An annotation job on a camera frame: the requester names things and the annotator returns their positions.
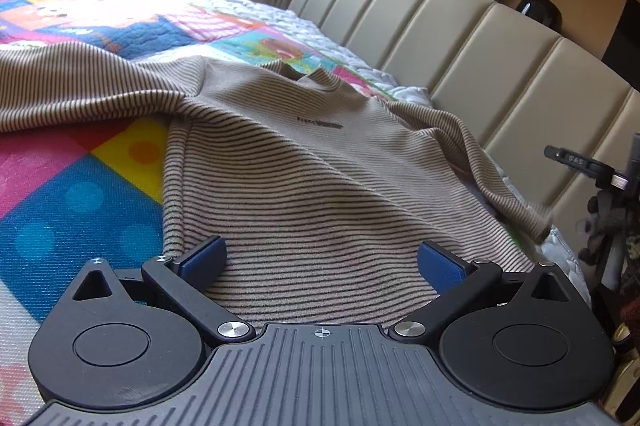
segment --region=ribbed black surface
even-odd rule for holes
[[[33,426],[606,426],[594,405],[554,414],[492,408],[460,392],[428,350],[374,325],[270,325],[220,347],[182,393],[113,414],[49,405]]]

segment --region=blue gripper pad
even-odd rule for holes
[[[428,241],[418,246],[418,271],[438,294],[445,294],[466,278],[465,263],[454,262]]]
[[[198,291],[205,291],[218,279],[225,265],[225,240],[212,237],[175,259],[174,271]]]

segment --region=colorful blanket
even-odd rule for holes
[[[128,60],[206,45],[223,60],[319,66],[385,96],[270,28],[172,0],[0,0],[0,48],[81,41]],[[166,122],[142,117],[0,134],[0,424],[39,406],[26,366],[34,332],[87,259],[139,266],[162,243]]]

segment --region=beige headboard panel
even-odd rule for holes
[[[640,93],[573,42],[490,0],[292,0],[290,9],[402,85],[459,116],[530,201],[556,210],[574,249],[595,193],[545,159],[564,146],[623,169]]]

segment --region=crosshair marking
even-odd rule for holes
[[[318,329],[315,330],[314,332],[312,332],[313,335],[319,337],[319,338],[326,338],[327,336],[330,336],[331,334],[335,334],[335,332],[329,332],[327,329]]]

